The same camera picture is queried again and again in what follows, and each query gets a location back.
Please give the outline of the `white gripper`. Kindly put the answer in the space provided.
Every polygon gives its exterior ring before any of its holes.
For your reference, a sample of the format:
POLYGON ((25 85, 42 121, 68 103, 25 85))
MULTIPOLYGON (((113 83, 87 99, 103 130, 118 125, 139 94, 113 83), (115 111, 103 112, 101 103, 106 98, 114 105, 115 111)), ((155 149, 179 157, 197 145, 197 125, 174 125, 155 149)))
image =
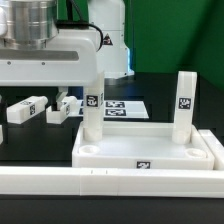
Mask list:
POLYGON ((88 86, 98 77, 99 33, 93 29, 61 29, 41 50, 14 50, 0 44, 0 86, 59 87, 57 110, 66 86, 88 86))

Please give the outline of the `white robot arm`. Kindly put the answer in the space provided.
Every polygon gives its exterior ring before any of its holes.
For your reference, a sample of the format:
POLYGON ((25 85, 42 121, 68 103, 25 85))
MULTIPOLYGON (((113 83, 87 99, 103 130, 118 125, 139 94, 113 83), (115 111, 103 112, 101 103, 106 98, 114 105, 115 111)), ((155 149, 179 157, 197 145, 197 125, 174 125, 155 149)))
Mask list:
POLYGON ((0 0, 0 86, 85 88, 84 105, 103 103, 100 74, 130 72, 122 0, 87 0, 89 19, 59 20, 58 0, 0 0))

